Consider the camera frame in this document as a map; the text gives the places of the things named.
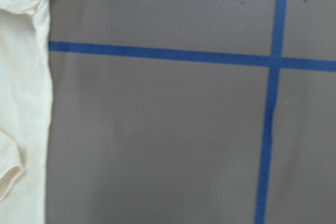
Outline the cream long-sleeve graphic shirt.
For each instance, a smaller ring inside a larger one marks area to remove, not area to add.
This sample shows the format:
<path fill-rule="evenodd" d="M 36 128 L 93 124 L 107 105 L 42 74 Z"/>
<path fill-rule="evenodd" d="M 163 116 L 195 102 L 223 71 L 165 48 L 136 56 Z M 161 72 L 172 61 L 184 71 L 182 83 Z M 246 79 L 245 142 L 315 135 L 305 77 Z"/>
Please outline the cream long-sleeve graphic shirt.
<path fill-rule="evenodd" d="M 49 0 L 1 0 L 1 223 L 44 223 Z"/>

